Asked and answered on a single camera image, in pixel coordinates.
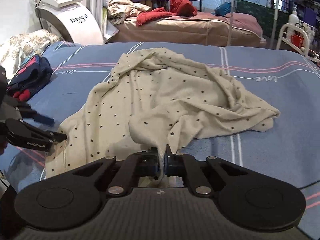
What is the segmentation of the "floral patterned pillow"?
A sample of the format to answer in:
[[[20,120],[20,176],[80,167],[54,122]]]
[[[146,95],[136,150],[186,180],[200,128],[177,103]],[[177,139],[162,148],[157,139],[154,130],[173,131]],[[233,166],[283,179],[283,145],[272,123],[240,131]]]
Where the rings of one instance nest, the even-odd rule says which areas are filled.
[[[13,36],[1,44],[1,66],[7,79],[11,80],[21,65],[34,55],[41,55],[51,44],[60,41],[60,37],[41,29],[32,33]]]

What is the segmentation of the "white metal cart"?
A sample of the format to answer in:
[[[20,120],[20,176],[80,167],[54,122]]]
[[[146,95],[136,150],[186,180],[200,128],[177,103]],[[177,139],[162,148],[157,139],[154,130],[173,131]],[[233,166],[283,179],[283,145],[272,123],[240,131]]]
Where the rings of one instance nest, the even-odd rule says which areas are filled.
[[[319,54],[310,50],[310,40],[306,31],[297,25],[290,23],[282,25],[279,31],[276,50],[280,49],[282,43],[287,44],[306,59],[319,63]]]

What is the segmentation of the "brown covered massage bed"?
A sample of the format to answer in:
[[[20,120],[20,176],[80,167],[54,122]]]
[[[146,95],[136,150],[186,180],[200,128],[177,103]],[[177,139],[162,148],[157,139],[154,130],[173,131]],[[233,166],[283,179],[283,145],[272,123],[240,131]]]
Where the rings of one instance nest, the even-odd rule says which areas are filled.
[[[161,18],[136,26],[136,18],[127,18],[116,26],[119,32],[110,42],[171,42],[183,44],[201,44],[205,46],[225,47],[228,38],[230,45],[264,48],[266,40],[250,31],[236,29],[231,23],[220,21],[183,21]]]

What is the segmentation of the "red garment on bed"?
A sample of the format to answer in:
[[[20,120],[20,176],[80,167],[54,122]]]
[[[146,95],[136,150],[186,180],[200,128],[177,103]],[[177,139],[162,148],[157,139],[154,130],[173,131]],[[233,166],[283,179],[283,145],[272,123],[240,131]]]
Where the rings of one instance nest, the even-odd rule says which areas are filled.
[[[152,11],[141,12],[136,18],[136,26],[140,27],[151,21],[172,16],[192,17],[197,15],[197,9],[189,0],[169,0],[169,9],[156,8]]]

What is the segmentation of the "beige crumpled blanket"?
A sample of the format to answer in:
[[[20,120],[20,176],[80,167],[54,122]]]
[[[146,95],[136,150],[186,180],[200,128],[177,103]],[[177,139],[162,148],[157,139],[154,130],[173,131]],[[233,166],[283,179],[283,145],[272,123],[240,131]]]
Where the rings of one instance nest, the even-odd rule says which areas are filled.
[[[137,17],[142,12],[148,12],[150,7],[131,0],[108,0],[107,18],[113,25],[123,23],[129,17]]]

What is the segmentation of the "navy red folded garment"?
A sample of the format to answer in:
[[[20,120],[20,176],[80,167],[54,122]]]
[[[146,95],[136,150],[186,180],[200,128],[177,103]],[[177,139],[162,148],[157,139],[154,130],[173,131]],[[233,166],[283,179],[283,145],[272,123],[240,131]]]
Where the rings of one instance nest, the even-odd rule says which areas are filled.
[[[7,95],[17,101],[27,102],[50,82],[52,73],[49,61],[35,55],[12,78],[7,86]]]

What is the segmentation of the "pink bed cover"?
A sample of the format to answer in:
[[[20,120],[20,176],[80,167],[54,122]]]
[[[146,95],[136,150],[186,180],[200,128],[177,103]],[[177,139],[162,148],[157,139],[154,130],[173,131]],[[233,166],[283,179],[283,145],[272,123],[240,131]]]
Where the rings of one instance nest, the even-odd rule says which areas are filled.
[[[230,24],[231,13],[229,12],[225,16],[216,16],[210,12],[198,12],[196,16],[172,16],[171,19],[183,21],[220,21]],[[257,22],[257,19],[249,14],[234,12],[232,27],[255,33],[259,38],[263,36],[262,27]]]

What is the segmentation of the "white metal pole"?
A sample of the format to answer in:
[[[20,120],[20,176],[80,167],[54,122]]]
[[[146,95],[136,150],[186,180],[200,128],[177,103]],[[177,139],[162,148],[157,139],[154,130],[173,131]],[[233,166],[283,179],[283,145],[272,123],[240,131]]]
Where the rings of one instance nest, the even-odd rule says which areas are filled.
[[[273,48],[274,38],[276,34],[276,27],[277,27],[277,20],[278,20],[278,5],[279,5],[279,0],[276,0],[276,5],[274,6],[273,27],[272,27],[272,34],[271,34],[269,49]]]

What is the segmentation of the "blue box on bed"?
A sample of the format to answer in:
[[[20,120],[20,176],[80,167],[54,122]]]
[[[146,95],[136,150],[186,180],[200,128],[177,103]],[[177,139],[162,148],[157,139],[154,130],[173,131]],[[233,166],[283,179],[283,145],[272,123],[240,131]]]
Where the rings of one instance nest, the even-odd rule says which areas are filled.
[[[231,12],[231,2],[225,2],[215,9],[216,16],[225,16]]]

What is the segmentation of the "white medical device machine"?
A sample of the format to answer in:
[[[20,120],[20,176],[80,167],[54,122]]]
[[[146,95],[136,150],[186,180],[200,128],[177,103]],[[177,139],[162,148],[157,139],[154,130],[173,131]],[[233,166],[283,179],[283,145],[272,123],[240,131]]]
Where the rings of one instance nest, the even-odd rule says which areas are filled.
[[[66,42],[101,45],[104,38],[83,0],[36,0],[35,14],[42,29]]]

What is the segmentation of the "cream polka dot shirt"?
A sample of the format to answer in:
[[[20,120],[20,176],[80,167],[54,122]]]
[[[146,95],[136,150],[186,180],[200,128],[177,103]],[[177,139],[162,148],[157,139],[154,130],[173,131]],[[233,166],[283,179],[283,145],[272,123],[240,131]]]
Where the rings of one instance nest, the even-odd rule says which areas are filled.
[[[221,67],[166,48],[138,50],[122,55],[110,79],[61,123],[67,140],[47,156],[46,176],[152,147],[163,161],[167,145],[176,152],[193,139],[264,132],[279,114]]]

